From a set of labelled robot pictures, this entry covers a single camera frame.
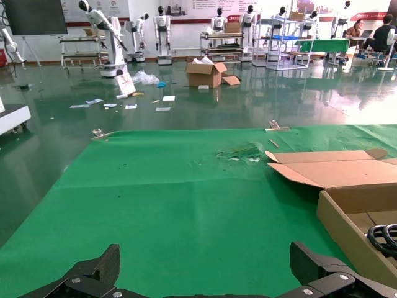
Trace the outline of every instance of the white paper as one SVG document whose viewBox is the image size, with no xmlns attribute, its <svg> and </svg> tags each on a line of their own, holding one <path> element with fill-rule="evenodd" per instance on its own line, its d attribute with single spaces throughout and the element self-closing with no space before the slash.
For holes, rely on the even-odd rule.
<svg viewBox="0 0 397 298">
<path fill-rule="evenodd" d="M 158 107 L 158 108 L 156 109 L 156 111 L 169 111 L 169 110 L 171 110 L 170 107 Z"/>
<path fill-rule="evenodd" d="M 89 107 L 89 104 L 73 104 L 70 109 L 77 109 L 79 107 Z"/>
<path fill-rule="evenodd" d="M 104 107 L 115 107 L 117 104 L 104 104 Z"/>
<path fill-rule="evenodd" d="M 125 109 L 126 110 L 128 110 L 128 109 L 136 109 L 136 107 L 137 107 L 137 104 L 126 104 L 125 105 Z"/>
<path fill-rule="evenodd" d="M 93 101 L 86 101 L 86 103 L 88 103 L 88 104 L 97 104 L 98 102 L 101 102 L 101 101 L 103 101 L 103 100 L 97 98 L 97 99 L 94 99 Z"/>
<path fill-rule="evenodd" d="M 163 101 L 175 101 L 175 96 L 164 96 Z"/>
<path fill-rule="evenodd" d="M 124 73 L 121 74 L 120 76 L 116 76 L 115 80 L 122 94 L 131 94 L 136 91 L 134 83 L 132 82 L 132 78 L 129 73 Z"/>
</svg>

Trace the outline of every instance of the banner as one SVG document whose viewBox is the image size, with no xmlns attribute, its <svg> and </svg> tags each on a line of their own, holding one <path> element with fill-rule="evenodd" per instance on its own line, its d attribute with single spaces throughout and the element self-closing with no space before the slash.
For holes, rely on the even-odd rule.
<svg viewBox="0 0 397 298">
<path fill-rule="evenodd" d="M 78 0 L 61 0 L 66 23 L 85 23 L 87 16 L 79 8 Z M 128 18 L 128 0 L 98 0 L 89 1 L 94 9 L 101 10 L 107 17 Z"/>
</svg>

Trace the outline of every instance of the black screen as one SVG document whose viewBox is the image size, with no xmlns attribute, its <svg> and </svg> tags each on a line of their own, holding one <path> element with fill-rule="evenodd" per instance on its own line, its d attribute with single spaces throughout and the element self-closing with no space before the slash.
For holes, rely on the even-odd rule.
<svg viewBox="0 0 397 298">
<path fill-rule="evenodd" d="M 13 35 L 67 34 L 60 0 L 2 0 Z"/>
</svg>

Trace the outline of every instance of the cardboard piece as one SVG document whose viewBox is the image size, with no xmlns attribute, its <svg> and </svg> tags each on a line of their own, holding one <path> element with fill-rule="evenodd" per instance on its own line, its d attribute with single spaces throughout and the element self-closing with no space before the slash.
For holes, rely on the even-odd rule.
<svg viewBox="0 0 397 298">
<path fill-rule="evenodd" d="M 358 273 L 397 288 L 397 261 L 385 258 L 365 234 L 397 223 L 397 158 L 382 149 L 271 153 L 269 165 L 291 181 L 323 188 L 317 216 Z"/>
<path fill-rule="evenodd" d="M 189 86 L 208 85 L 210 88 L 215 88 L 221 84 L 222 72 L 226 70 L 223 63 L 214 65 L 188 63 L 185 72 L 188 76 Z"/>
<path fill-rule="evenodd" d="M 240 32 L 241 32 L 241 24 L 239 22 L 226 23 L 225 33 L 240 33 Z"/>
</svg>

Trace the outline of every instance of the person sitting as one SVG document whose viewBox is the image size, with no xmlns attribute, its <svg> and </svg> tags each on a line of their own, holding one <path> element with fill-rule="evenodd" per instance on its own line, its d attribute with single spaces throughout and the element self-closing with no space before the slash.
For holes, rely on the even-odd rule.
<svg viewBox="0 0 397 298">
<path fill-rule="evenodd" d="M 390 46 L 387 44 L 387 38 L 389 36 L 389 31 L 394 29 L 397 33 L 397 27 L 390 25 L 393 21 L 394 17 L 392 14 L 388 14 L 383 18 L 383 26 L 377 28 L 375 31 L 373 38 L 368 38 L 362 49 L 360 50 L 357 58 L 365 59 L 365 51 L 370 45 L 374 51 L 376 52 L 384 52 L 387 51 Z"/>
<path fill-rule="evenodd" d="M 354 26 L 353 27 L 351 27 L 351 28 L 348 28 L 345 32 L 344 32 L 344 37 L 361 37 L 361 35 L 362 35 L 362 32 L 363 32 L 363 30 L 362 30 L 362 28 L 364 27 L 364 20 L 363 19 L 359 19 L 359 20 L 357 20 L 357 22 L 354 24 Z M 357 45 L 360 45 L 360 48 L 362 47 L 362 45 L 363 45 L 363 41 L 362 40 L 351 40 L 350 41 L 350 47 L 356 47 Z M 349 60 L 347 57 L 346 57 L 346 52 L 341 52 L 341 58 L 342 58 L 342 61 L 340 60 L 340 62 L 344 62 L 345 61 L 345 59 L 346 60 Z"/>
</svg>

